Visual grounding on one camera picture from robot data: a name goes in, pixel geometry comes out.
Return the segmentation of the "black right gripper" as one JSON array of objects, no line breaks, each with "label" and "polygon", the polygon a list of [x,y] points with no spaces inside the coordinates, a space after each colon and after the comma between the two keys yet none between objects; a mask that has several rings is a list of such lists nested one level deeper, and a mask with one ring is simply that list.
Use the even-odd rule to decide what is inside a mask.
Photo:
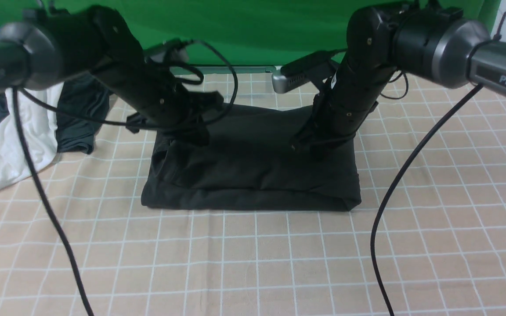
[{"label": "black right gripper", "polygon": [[325,156],[356,136],[378,105],[396,67],[358,68],[340,66],[315,99],[307,122],[290,140],[295,152]]}]

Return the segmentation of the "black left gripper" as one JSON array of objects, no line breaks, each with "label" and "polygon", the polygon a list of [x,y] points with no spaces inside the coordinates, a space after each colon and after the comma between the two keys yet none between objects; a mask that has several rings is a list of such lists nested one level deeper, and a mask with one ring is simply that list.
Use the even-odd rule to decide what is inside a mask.
[{"label": "black left gripper", "polygon": [[92,56],[90,73],[164,135],[195,146],[209,144],[203,114],[222,110],[219,92],[188,90],[170,64],[153,62],[145,54]]}]

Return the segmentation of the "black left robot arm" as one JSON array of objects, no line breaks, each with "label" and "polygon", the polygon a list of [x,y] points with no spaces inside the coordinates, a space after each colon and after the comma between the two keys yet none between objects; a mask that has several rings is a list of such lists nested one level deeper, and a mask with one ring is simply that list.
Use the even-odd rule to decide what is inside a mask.
[{"label": "black left robot arm", "polygon": [[120,12],[93,5],[69,13],[26,9],[23,20],[0,28],[0,94],[8,88],[44,90],[84,73],[109,88],[156,130],[197,146],[209,143],[207,126],[231,110],[219,92],[193,92],[172,67],[182,61],[145,57]]}]

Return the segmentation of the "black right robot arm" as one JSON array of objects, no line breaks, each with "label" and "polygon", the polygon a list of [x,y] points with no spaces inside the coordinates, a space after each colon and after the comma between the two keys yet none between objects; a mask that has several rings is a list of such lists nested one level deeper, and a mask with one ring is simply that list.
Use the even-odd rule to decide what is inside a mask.
[{"label": "black right robot arm", "polygon": [[506,42],[457,7],[437,0],[367,6],[349,20],[346,49],[318,50],[281,67],[273,88],[285,93],[307,82],[319,90],[307,122],[291,138],[296,151],[325,155],[357,134],[395,72],[448,89],[468,83],[506,97]]}]

